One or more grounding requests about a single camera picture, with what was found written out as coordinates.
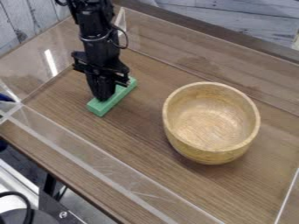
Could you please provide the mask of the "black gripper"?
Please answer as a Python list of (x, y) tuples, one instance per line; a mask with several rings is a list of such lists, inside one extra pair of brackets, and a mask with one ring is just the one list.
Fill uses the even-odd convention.
[(116, 84), (127, 87), (128, 66), (120, 61), (120, 45), (118, 38), (82, 38), (83, 52), (71, 54), (75, 59), (74, 68), (87, 75), (91, 93), (102, 101), (107, 101), (116, 91)]

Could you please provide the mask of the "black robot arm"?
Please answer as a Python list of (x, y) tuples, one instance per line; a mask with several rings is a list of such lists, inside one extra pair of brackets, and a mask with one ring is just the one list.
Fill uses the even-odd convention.
[(128, 45), (119, 44), (119, 32), (112, 23), (115, 16), (111, 0), (54, 0), (70, 8), (84, 50), (74, 51), (74, 69), (86, 74), (94, 97), (104, 102), (116, 92), (116, 86), (128, 86), (130, 68), (120, 60), (120, 51)]

